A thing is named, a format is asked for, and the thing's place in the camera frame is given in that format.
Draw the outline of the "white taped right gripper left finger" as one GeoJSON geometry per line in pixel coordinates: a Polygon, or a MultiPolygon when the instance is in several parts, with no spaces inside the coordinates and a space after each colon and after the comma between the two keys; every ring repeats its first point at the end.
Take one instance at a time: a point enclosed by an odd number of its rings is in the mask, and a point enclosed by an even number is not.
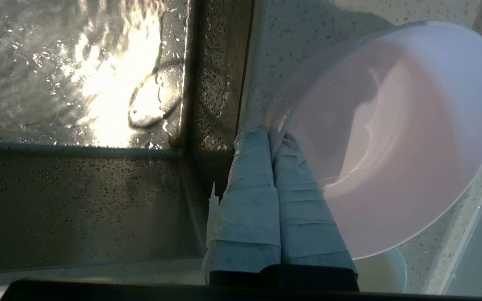
{"type": "Polygon", "coordinates": [[[281,262],[279,197],[264,126],[237,136],[222,198],[212,194],[202,269],[207,285],[221,272],[256,274],[281,262]]]}

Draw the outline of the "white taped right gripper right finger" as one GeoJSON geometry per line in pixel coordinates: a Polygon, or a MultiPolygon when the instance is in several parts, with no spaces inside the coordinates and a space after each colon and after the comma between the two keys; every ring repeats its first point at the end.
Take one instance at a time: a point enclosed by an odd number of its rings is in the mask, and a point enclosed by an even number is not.
{"type": "Polygon", "coordinates": [[[323,197],[298,140],[286,133],[274,158],[274,183],[279,195],[282,261],[345,269],[356,266],[323,197]]]}

